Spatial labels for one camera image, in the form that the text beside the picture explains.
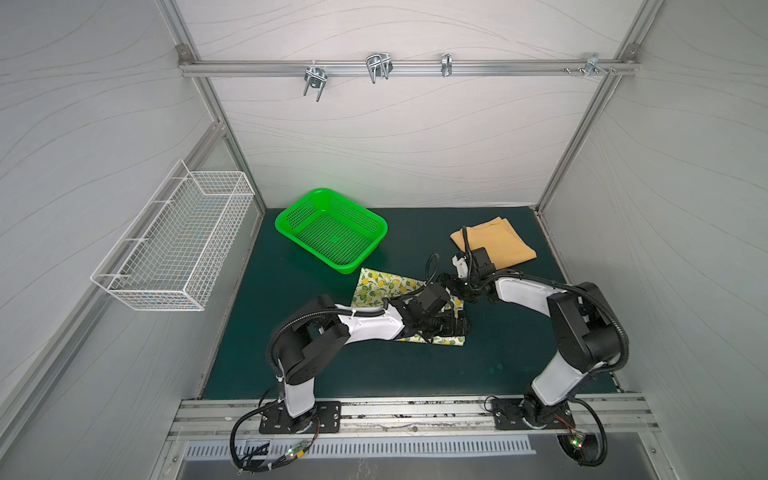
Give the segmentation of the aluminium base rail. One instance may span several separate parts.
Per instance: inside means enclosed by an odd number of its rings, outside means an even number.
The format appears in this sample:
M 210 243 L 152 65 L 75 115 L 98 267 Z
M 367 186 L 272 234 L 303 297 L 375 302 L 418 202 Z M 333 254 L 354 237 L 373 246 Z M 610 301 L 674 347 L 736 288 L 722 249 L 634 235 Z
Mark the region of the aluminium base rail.
M 583 395 L 608 433 L 661 430 L 641 394 Z M 407 437 L 501 435 L 502 416 L 491 411 L 486 394 L 438 397 L 342 398 L 339 437 Z M 184 400 L 178 407 L 169 440 L 225 440 L 236 420 L 257 406 L 255 399 Z

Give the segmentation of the green plastic basket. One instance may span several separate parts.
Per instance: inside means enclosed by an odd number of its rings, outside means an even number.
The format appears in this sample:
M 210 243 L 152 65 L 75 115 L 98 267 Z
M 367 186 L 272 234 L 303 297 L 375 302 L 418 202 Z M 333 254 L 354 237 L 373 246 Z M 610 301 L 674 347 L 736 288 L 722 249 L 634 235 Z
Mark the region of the green plastic basket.
M 282 211 L 276 230 L 340 274 L 350 274 L 378 247 L 388 224 L 340 193 L 320 188 Z

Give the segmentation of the metal U-bolt clamp middle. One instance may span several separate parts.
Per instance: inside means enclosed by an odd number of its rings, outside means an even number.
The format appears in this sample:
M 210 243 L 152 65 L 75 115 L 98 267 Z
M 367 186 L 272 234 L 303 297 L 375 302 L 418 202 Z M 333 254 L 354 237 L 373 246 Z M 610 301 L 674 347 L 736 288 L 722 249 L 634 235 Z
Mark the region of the metal U-bolt clamp middle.
M 375 84 L 379 78 L 388 80 L 393 70 L 391 56 L 386 52 L 369 55 L 365 60 L 365 66 L 373 84 Z

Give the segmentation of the metal U-bolt clamp left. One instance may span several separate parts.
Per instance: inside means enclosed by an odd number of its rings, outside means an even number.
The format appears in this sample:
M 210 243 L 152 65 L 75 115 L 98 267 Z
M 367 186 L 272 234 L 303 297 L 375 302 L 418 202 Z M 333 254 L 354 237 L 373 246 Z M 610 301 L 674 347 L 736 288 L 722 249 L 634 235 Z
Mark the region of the metal U-bolt clamp left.
M 327 84 L 328 76 L 324 69 L 313 65 L 306 69 L 304 74 L 303 95 L 307 96 L 310 90 L 316 91 L 315 101 L 319 102 Z

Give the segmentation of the white vent strip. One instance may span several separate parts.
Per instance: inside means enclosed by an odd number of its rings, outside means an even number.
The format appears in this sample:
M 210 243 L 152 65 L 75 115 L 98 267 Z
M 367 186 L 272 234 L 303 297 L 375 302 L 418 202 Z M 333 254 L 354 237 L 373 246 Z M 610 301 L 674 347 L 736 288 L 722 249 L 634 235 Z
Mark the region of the white vent strip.
M 299 440 L 238 440 L 238 455 L 267 445 L 273 459 L 288 452 Z M 428 436 L 428 437 L 320 437 L 305 454 L 308 459 L 354 458 L 474 458 L 512 455 L 535 455 L 537 452 L 527 435 L 501 436 Z M 187 461 L 231 460 L 228 441 L 190 441 L 185 449 Z

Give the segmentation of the metal bolt bracket right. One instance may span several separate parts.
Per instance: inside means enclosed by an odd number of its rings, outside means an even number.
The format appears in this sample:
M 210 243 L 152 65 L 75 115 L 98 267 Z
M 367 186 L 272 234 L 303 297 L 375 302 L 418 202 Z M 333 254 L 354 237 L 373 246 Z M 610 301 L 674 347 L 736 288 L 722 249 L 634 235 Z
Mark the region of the metal bolt bracket right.
M 618 70 L 614 67 L 604 67 L 597 54 L 593 54 L 586 59 L 585 63 L 578 68 L 565 67 L 563 71 L 570 76 L 580 76 L 582 78 L 587 77 L 606 77 L 616 75 Z

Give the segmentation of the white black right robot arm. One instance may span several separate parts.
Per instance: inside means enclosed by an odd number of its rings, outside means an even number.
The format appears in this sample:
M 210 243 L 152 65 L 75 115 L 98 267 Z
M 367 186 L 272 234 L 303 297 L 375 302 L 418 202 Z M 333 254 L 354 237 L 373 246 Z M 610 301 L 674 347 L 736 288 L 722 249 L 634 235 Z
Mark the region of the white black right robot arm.
M 456 273 L 442 277 L 454 295 L 467 301 L 487 297 L 520 305 L 551 321 L 557 351 L 517 407 L 530 428 L 550 424 L 586 378 L 626 365 L 629 337 L 596 284 L 570 285 L 512 268 L 498 269 L 485 248 L 471 246 L 466 227 L 461 238 L 462 253 L 452 259 Z

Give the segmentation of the aluminium top crossbar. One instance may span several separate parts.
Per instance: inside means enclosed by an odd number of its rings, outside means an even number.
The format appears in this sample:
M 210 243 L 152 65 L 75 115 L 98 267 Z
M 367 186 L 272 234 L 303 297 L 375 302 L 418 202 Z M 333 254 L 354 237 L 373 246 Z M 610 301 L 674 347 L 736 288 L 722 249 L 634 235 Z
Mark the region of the aluminium top crossbar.
M 565 67 L 578 68 L 586 59 L 575 60 L 461 60 L 453 58 L 450 77 L 521 77 L 521 76 L 570 76 Z M 641 69 L 622 61 L 600 59 L 604 67 L 614 67 L 619 75 L 634 75 Z M 441 59 L 392 60 L 391 78 L 436 77 L 441 75 Z M 316 65 L 325 70 L 329 78 L 367 77 L 363 60 L 316 60 L 316 61 L 198 61 L 182 65 L 185 77 L 207 78 L 302 78 L 308 67 Z

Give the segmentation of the left rear frame post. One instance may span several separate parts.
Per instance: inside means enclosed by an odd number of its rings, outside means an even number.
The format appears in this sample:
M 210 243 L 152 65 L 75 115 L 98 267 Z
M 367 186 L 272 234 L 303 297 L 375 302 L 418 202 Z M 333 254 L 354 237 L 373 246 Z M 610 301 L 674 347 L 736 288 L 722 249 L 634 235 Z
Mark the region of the left rear frame post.
M 188 60 L 190 63 L 199 61 L 201 57 L 198 48 L 195 45 L 186 22 L 183 19 L 178 2 L 173 0 L 159 0 L 156 1 L 156 4 L 166 26 L 169 29 L 174 44 L 176 46 L 185 48 L 184 53 L 177 54 L 178 58 L 182 60 Z M 229 119 L 224 112 L 223 105 L 218 97 L 212 81 L 207 77 L 192 77 L 191 80 L 195 84 L 213 120 L 223 127 L 224 142 L 233 157 L 234 163 L 239 170 L 245 173 L 246 178 L 249 180 L 255 192 L 255 204 L 258 211 L 262 214 L 265 214 L 267 210 L 265 201 L 258 189 L 257 183 L 246 161 L 244 152 L 236 138 Z

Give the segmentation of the yellow tan skirt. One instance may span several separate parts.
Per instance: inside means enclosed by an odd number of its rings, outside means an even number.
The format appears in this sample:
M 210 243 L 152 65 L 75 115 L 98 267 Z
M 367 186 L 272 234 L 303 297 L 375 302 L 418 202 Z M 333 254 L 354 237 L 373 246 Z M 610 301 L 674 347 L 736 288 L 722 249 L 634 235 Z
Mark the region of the yellow tan skirt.
M 486 249 L 490 261 L 497 269 L 513 267 L 537 258 L 537 253 L 522 240 L 506 218 L 496 217 L 468 227 L 467 238 L 472 251 Z

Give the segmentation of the aluminium corner frame post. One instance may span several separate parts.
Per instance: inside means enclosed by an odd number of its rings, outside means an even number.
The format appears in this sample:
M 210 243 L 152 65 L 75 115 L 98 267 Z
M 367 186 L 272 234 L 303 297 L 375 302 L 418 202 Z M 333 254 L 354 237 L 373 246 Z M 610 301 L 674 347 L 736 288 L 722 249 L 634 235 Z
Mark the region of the aluminium corner frame post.
M 615 60 L 629 63 L 631 66 L 640 65 L 639 60 L 637 59 L 640 47 L 663 5 L 663 0 L 647 0 L 641 3 L 623 41 L 619 44 Z M 557 163 L 541 198 L 534 208 L 534 211 L 538 216 L 542 217 L 544 215 L 544 212 L 554 198 L 557 187 L 562 182 L 571 164 L 578 156 L 580 150 L 588 139 L 592 128 L 595 126 L 601 113 L 609 103 L 609 100 L 613 96 L 621 80 L 622 76 L 616 73 L 605 76 L 598 83 L 595 93 L 588 104 L 580 123 Z

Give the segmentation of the metal u-bolt clamp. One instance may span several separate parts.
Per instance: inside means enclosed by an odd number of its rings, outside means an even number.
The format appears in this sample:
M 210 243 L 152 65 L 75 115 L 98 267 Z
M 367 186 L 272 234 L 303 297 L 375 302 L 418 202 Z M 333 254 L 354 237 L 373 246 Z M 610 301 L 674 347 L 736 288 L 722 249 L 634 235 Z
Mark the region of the metal u-bolt clamp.
M 316 91 L 315 101 L 319 102 L 327 84 L 328 76 L 324 69 L 313 65 L 306 69 L 304 74 L 303 95 L 307 96 L 310 90 Z
M 386 52 L 369 55 L 365 60 L 365 66 L 373 84 L 375 84 L 379 78 L 388 80 L 393 70 L 391 56 Z

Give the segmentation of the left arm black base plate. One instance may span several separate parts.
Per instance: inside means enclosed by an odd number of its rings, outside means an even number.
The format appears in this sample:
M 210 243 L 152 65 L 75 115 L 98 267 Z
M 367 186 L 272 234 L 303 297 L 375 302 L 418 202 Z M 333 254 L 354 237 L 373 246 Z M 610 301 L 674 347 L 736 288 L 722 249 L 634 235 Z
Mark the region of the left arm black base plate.
M 281 402 L 263 412 L 259 433 L 262 435 L 338 433 L 341 407 L 340 401 L 319 401 L 309 412 L 294 418 L 288 414 L 287 407 Z

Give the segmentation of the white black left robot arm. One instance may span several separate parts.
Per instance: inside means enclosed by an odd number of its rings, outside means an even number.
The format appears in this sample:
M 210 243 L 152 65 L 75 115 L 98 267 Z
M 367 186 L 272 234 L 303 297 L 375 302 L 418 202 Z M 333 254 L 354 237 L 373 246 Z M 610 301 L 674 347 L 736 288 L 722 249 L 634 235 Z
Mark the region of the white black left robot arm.
M 464 301 L 441 275 L 439 255 L 416 280 L 364 268 L 349 305 L 320 295 L 277 326 L 266 359 L 279 386 L 279 400 L 292 419 L 316 411 L 315 378 L 340 350 L 364 341 L 400 341 L 462 346 L 470 331 Z

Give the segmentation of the lemon print skirt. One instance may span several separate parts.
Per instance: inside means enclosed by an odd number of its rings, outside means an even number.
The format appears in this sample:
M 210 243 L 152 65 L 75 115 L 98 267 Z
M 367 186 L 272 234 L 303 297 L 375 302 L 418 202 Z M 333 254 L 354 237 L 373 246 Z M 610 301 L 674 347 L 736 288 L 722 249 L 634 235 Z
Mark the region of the lemon print skirt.
M 423 280 L 362 268 L 352 296 L 351 306 L 382 307 L 385 298 L 392 299 L 406 293 L 411 293 L 423 285 Z M 458 321 L 460 331 L 458 335 L 434 335 L 427 339 L 420 334 L 415 334 L 410 337 L 400 338 L 399 341 L 462 347 L 466 341 L 467 331 L 466 316 L 464 315 L 463 308 L 463 301 L 458 297 L 452 296 L 450 302 L 442 309 L 443 312 L 452 312 L 454 319 Z

